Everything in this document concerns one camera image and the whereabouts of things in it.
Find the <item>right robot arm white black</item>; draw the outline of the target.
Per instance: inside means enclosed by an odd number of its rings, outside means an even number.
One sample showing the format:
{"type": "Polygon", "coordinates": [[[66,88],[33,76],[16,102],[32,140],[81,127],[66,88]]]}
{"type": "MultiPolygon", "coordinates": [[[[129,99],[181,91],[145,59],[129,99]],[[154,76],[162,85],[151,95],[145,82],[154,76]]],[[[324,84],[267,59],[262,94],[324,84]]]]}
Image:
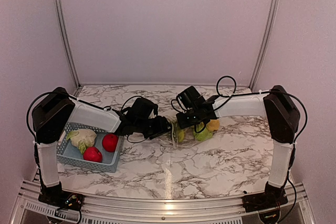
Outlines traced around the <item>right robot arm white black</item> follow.
{"type": "Polygon", "coordinates": [[[260,203],[271,207],[281,196],[290,169],[295,160],[296,141],[305,127],[300,126],[300,111],[296,103],[301,101],[276,85],[266,91],[216,95],[205,99],[194,86],[190,86],[176,96],[180,106],[177,123],[181,129],[193,127],[201,133],[211,120],[229,116],[262,116],[268,121],[274,150],[271,172],[260,195],[260,203]]]}

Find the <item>white green fake cabbage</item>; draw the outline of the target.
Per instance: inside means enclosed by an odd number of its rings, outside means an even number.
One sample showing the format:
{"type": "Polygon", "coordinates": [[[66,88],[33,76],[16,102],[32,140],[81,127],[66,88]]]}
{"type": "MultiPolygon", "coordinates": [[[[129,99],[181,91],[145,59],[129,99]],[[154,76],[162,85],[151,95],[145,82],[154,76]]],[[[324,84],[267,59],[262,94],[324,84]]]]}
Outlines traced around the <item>white green fake cabbage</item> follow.
{"type": "Polygon", "coordinates": [[[70,140],[71,144],[83,155],[88,148],[94,146],[96,137],[97,134],[91,129],[78,129],[69,132],[66,135],[66,141],[70,140]]]}

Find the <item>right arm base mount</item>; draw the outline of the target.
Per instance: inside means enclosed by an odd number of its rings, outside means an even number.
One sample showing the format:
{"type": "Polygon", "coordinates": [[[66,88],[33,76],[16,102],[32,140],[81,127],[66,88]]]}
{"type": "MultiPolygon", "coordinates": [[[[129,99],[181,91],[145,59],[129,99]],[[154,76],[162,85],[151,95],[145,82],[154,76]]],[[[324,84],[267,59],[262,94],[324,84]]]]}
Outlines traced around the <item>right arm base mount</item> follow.
{"type": "Polygon", "coordinates": [[[285,205],[289,202],[284,185],[278,188],[269,183],[266,183],[264,192],[246,194],[242,197],[242,201],[246,212],[261,211],[271,208],[280,210],[281,205],[285,205]]]}

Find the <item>clear zip top bag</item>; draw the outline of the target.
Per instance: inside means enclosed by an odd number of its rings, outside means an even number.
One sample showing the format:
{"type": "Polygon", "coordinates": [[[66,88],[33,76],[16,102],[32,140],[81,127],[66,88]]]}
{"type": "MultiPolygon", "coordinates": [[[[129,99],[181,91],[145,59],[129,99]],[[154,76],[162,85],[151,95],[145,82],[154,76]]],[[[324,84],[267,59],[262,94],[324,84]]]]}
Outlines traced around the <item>clear zip top bag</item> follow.
{"type": "Polygon", "coordinates": [[[187,127],[185,128],[185,138],[183,140],[183,142],[181,143],[178,143],[177,140],[176,140],[176,136],[175,136],[175,129],[177,127],[179,127],[178,123],[177,123],[177,119],[172,119],[172,118],[168,118],[168,121],[171,123],[172,125],[172,130],[171,130],[171,140],[170,140],[170,143],[171,145],[173,146],[173,148],[176,150],[176,149],[179,149],[179,148],[191,148],[197,144],[200,144],[201,142],[197,141],[195,138],[194,138],[194,135],[193,135],[193,131],[194,131],[194,126],[191,126],[191,127],[187,127]]]}

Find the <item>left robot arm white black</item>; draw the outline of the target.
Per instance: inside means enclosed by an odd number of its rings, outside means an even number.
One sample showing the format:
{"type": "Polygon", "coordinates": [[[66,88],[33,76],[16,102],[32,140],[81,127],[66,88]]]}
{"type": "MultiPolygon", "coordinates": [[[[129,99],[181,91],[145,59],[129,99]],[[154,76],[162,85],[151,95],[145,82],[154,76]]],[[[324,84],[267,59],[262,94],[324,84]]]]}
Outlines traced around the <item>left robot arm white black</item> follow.
{"type": "Polygon", "coordinates": [[[97,127],[117,136],[140,133],[153,139],[172,129],[167,118],[158,115],[158,105],[137,97],[131,107],[124,110],[105,109],[79,100],[57,87],[39,95],[29,106],[26,121],[35,140],[35,161],[39,168],[41,194],[54,205],[66,202],[58,176],[56,143],[68,122],[97,127]]]}

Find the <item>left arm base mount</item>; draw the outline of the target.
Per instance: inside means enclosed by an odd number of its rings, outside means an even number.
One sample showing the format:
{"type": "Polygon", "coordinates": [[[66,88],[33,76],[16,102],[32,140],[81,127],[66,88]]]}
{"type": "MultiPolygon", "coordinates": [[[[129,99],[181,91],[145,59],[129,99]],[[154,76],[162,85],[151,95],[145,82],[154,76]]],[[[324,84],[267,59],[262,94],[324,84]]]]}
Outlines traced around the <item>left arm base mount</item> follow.
{"type": "Polygon", "coordinates": [[[41,182],[38,200],[48,205],[55,206],[58,210],[70,209],[80,211],[82,208],[83,195],[64,191],[61,183],[56,186],[47,187],[41,182]]]}

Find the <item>red fake apple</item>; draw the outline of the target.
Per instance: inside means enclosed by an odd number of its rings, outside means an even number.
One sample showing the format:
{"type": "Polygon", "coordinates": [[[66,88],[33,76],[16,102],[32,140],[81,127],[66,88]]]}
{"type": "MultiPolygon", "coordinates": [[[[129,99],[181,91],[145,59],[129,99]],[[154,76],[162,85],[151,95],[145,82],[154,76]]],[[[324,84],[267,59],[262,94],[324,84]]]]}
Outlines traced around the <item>red fake apple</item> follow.
{"type": "Polygon", "coordinates": [[[96,147],[89,147],[85,150],[83,154],[83,159],[91,162],[102,162],[102,154],[96,147]]]}
{"type": "Polygon", "coordinates": [[[107,152],[110,153],[115,152],[118,140],[119,140],[118,136],[112,133],[106,134],[102,140],[102,146],[107,152]]]}

